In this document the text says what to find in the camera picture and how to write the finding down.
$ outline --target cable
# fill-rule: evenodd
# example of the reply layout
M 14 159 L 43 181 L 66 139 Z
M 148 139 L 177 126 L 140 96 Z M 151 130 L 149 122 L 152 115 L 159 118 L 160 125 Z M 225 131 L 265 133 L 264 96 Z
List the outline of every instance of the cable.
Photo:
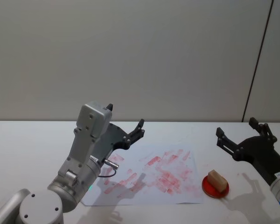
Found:
M 98 176 L 98 177 L 108 178 L 108 177 L 112 177 L 112 176 L 115 176 L 115 174 L 116 174 L 116 170 L 114 169 L 114 174 L 112 174 L 112 175 L 109 175 L 109 176 Z

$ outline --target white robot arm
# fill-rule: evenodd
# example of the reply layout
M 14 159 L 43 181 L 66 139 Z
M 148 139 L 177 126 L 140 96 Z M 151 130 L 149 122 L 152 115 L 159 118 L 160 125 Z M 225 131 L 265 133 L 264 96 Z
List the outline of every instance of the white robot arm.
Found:
M 109 161 L 118 148 L 129 149 L 144 136 L 141 119 L 134 131 L 127 134 L 110 123 L 113 105 L 102 107 L 96 102 L 82 106 L 70 154 L 47 190 L 18 191 L 0 209 L 0 224 L 63 224 L 63 213 L 72 211 L 81 201 L 101 167 L 117 164 Z

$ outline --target white wall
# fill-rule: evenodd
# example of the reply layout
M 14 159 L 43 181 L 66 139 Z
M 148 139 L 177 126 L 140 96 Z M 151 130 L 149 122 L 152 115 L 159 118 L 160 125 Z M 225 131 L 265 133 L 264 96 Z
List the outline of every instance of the white wall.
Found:
M 0 119 L 240 121 L 270 0 L 0 0 Z
M 280 121 L 280 0 L 274 1 L 245 120 Z

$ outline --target red dish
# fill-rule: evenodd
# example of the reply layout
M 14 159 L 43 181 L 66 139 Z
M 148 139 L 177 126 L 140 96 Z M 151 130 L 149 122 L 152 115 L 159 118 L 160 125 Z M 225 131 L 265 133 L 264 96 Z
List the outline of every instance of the red dish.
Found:
M 205 192 L 205 194 L 207 194 L 210 197 L 221 198 L 221 197 L 225 197 L 228 194 L 229 184 L 227 182 L 226 189 L 222 191 L 222 193 L 220 193 L 207 181 L 207 176 L 206 176 L 202 181 L 202 190 Z

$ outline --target white paper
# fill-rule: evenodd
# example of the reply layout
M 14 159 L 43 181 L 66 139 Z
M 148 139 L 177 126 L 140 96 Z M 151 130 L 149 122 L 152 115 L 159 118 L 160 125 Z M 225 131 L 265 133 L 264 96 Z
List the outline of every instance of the white paper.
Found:
M 149 145 L 118 149 L 109 160 L 119 164 L 111 178 L 97 178 L 84 205 L 202 203 L 193 152 L 189 146 Z M 101 175 L 114 171 L 104 165 Z

